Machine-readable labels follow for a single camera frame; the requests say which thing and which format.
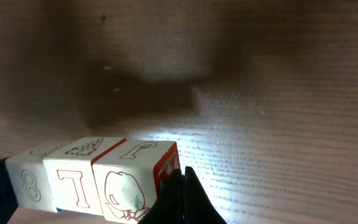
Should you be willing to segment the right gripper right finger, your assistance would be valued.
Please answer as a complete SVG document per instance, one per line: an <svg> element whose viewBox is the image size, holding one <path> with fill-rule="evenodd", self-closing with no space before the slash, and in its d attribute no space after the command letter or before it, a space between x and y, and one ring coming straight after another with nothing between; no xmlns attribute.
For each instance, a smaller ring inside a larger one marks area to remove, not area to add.
<svg viewBox="0 0 358 224"><path fill-rule="evenodd" d="M213 207L192 167L185 167L182 181L185 224L226 224Z"/></svg>

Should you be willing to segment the wooden block green letter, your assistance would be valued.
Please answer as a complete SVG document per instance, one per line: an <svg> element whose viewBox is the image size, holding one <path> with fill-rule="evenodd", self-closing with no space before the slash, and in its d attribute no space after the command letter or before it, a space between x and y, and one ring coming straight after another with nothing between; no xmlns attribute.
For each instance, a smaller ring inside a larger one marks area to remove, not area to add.
<svg viewBox="0 0 358 224"><path fill-rule="evenodd" d="M138 223L180 168L175 141L126 141L93 164L104 218Z"/></svg>

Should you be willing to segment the wooden block red seven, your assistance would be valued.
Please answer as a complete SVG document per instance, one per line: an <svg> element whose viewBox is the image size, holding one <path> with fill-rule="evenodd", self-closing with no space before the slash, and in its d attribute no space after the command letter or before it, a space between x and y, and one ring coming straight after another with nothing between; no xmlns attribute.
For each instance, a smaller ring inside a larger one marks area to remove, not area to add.
<svg viewBox="0 0 358 224"><path fill-rule="evenodd" d="M102 215L93 164L126 141L122 137L85 137L43 158L57 208Z"/></svg>

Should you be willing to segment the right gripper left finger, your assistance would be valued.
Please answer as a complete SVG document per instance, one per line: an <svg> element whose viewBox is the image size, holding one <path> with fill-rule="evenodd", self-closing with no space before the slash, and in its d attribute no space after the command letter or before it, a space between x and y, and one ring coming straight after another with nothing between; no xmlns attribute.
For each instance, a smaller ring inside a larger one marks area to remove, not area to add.
<svg viewBox="0 0 358 224"><path fill-rule="evenodd" d="M181 170L175 169L165 181L160 196L139 224L183 223L181 178Z"/></svg>

